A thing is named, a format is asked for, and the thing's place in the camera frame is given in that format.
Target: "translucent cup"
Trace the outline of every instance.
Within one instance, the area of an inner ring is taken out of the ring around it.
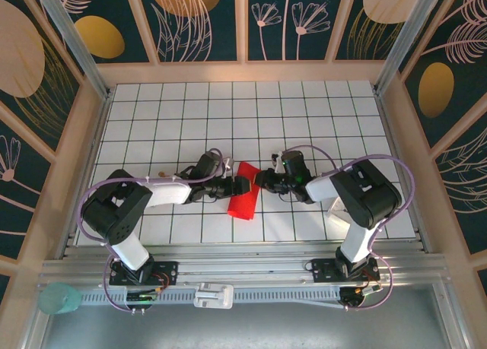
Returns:
[[[48,315],[70,313],[81,305],[81,293],[68,284],[51,283],[39,295],[37,305]]]

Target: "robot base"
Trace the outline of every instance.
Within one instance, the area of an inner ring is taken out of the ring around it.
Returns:
[[[169,286],[174,286],[177,279],[177,262],[154,262],[152,263],[151,273],[147,279],[143,282],[144,286],[160,286],[161,281],[159,277],[164,279],[166,283],[166,277],[168,276]],[[135,286],[122,267],[121,262],[114,262],[111,266],[112,274],[110,275],[110,286]]]
[[[308,270],[313,273],[314,283],[341,283],[346,281],[366,283],[368,281],[380,281],[377,261],[372,257],[368,259],[366,265],[360,267],[359,271],[348,276],[337,268],[336,260],[329,258],[310,261],[311,268]]]

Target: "black mounting plate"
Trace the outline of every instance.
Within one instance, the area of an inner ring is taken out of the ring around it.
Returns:
[[[343,273],[335,266],[334,258],[310,260],[305,268],[313,274],[314,283],[339,283],[344,281],[367,282],[369,279],[371,281],[380,280],[377,261],[373,258],[369,258],[368,264],[364,267],[364,270],[371,278],[364,273],[360,273],[360,275],[353,278],[345,278]]]
[[[123,269],[121,267],[120,262],[114,262],[112,266],[117,267],[117,271],[121,273],[116,273],[115,270],[112,270],[112,274],[110,275],[110,286],[135,286],[126,276],[123,274]],[[154,262],[152,273],[147,282],[144,283],[145,286],[160,286],[161,282],[159,281],[158,277],[153,276],[153,274],[159,274],[162,278],[165,276],[162,274],[166,274],[169,277],[170,286],[174,286],[176,284],[177,279],[177,267],[178,262]]]

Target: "red fabric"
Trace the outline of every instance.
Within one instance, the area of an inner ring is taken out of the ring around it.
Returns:
[[[250,192],[244,195],[234,195],[230,198],[227,213],[242,220],[252,220],[256,211],[257,197],[260,187],[253,184],[256,174],[260,171],[244,161],[238,166],[237,175],[245,176],[250,181]]]

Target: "white grid mat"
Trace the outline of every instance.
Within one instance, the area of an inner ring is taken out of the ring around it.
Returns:
[[[365,154],[390,154],[370,83],[120,84],[92,184],[119,168],[138,177],[180,172],[209,148],[233,157],[234,171],[240,161],[266,169],[272,153],[300,144],[324,149],[338,165]],[[318,152],[302,152],[312,175],[332,169]],[[393,162],[373,163],[401,191]],[[228,201],[148,209],[136,233],[145,245],[343,240],[346,235],[326,226],[329,203],[285,202],[262,191],[255,218],[242,221],[227,215]],[[379,237],[414,238],[409,215],[400,215]],[[75,244],[96,243],[77,233]]]

